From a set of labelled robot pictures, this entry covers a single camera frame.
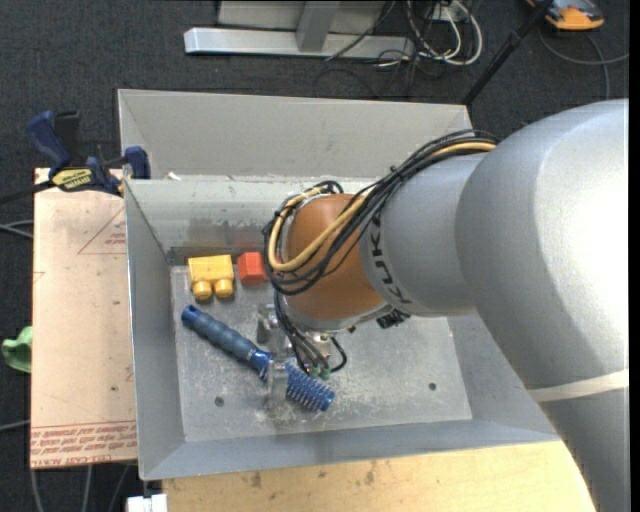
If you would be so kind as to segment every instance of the blue handle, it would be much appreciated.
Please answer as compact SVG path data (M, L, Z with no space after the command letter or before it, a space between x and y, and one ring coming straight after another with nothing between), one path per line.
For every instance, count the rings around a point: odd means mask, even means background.
M71 162L69 153L56 135L53 126L53 112L47 110L34 117L27 125L27 135L32 144L53 160L56 168L64 167Z
M203 313L195 306L184 308L182 321L187 327L207 338L213 345L233 354L242 361L246 361L260 374L264 372L272 359L271 354L260 350L242 334Z
M124 157L131 165L134 178L143 180L151 178L151 167L144 149L140 146L131 146L124 150Z
M213 345L219 346L258 371L262 380L266 379L266 370L273 356L257 348L242 334L227 325L203 313L195 306L187 306L182 311L182 322L201 336L206 337ZM314 381L306 373L291 363L286 363L287 396L303 407L312 411L326 411L335 393L324 384Z

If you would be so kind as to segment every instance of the cardboard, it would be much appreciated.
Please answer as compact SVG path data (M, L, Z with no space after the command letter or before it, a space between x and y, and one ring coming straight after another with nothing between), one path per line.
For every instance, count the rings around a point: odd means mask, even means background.
M34 202L30 466L136 459L123 200Z

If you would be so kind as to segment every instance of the yellow clamp label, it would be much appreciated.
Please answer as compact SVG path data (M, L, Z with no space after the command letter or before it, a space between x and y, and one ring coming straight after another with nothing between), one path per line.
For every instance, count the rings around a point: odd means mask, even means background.
M51 181L58 187L72 190L93 182L93 172L87 168L63 169Z

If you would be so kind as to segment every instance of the yellow cable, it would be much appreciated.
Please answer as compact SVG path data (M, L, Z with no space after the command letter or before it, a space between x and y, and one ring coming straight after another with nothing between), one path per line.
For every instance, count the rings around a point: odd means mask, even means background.
M366 194L362 195L358 199L356 199L353 204L343 211L337 218L334 220L327 228L320 233L313 242L311 242L307 247L305 247L300 254L298 254L292 260L287 262L279 263L276 261L276 242L278 239L278 235L281 229L284 220L282 218L278 218L276 223L273 226L273 230L271 231L271 236L269 237L269 251L267 256L269 258L269 264L274 270L279 272L292 272L300 268L304 265L309 259L311 259L313 253L318 250L318 248L327 241L331 233L333 233L336 229L341 227L345 222L347 222L351 217L353 217L360 208L360 205L365 200Z
M451 146L439 149L438 151L433 152L430 156L438 156L445 153L450 153L452 151L457 151L460 149L472 149L477 151L491 151L495 148L495 144L490 142L460 142L458 144L452 144ZM321 189L314 188L311 191L299 194L285 204L282 208L282 211L287 211L288 213L283 218L282 216L276 219L276 222L273 225L271 230L271 234L269 236L269 247L267 252L267 258L269 260L269 264L271 267L278 272L292 272L297 270L302 265L304 265L309 259L311 259L313 253L318 250L318 248L327 241L329 236L339 227L344 225L349 219L351 219L360 205L364 202L366 195L363 194L360 196L353 204L345 211L343 211L337 218L334 220L320 235L318 235L313 242L311 242L307 247L305 247L300 254L298 254L292 260L287 262L278 262L276 260L276 245L278 241L278 237L280 235L280 230L282 229L282 224L284 224L284 220L291 214L291 210L298 203L302 202L304 199L318 195L321 192Z

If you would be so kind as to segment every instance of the green object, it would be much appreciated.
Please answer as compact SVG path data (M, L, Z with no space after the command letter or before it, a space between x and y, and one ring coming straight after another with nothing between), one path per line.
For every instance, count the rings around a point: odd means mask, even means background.
M31 373L31 340L33 339L33 327L28 325L17 339L4 340L2 342L2 355L5 362L14 370Z

